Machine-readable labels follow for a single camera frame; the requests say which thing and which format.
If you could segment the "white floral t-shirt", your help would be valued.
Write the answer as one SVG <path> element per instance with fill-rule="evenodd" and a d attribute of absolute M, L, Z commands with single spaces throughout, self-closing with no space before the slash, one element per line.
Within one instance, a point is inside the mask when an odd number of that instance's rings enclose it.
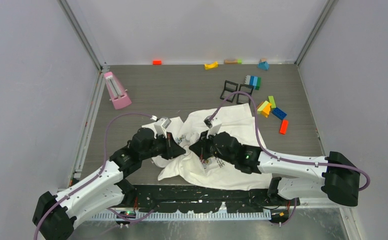
<path fill-rule="evenodd" d="M 217 157 L 200 160 L 189 150 L 189 146 L 194 142 L 186 141 L 185 135 L 197 133 L 199 139 L 199 135 L 208 129 L 204 119 L 214 112 L 215 109 L 203 109 L 191 112 L 186 120 L 181 120 L 180 117 L 171 119 L 172 122 L 167 130 L 173 133 L 175 142 L 183 147 L 186 153 L 171 160 L 161 156 L 153 157 L 154 164 L 162 168 L 158 180 L 181 176 L 190 184 L 213 189 L 248 191 L 268 188 L 272 179 L 270 173 L 246 174 Z M 255 118 L 252 116 L 249 104 L 222 107 L 217 118 L 222 122 L 220 132 L 229 133 L 241 144 L 258 146 L 255 136 Z"/>

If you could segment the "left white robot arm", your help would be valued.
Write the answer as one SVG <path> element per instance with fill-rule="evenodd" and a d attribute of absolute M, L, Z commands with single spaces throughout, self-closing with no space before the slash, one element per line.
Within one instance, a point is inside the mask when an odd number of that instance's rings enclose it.
<path fill-rule="evenodd" d="M 88 218 L 120 204 L 129 207 L 135 200 L 135 189 L 127 177 L 137 171 L 142 162 L 154 157 L 173 160 L 187 153 L 176 143 L 171 132 L 154 133 L 142 127 L 127 144 L 116 150 L 95 172 L 57 193 L 39 196 L 32 222 L 33 239 L 66 240 Z"/>

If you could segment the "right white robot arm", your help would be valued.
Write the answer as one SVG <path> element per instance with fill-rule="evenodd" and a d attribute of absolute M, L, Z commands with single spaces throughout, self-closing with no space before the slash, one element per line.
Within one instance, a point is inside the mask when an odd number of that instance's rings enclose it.
<path fill-rule="evenodd" d="M 200 139 L 189 149 L 204 159 L 217 157 L 234 165 L 245 174 L 275 174 L 267 187 L 267 198 L 273 205 L 297 198 L 328 198 L 346 206 L 358 205 L 359 169 L 343 154 L 329 156 L 283 154 L 240 143 L 227 132 Z"/>

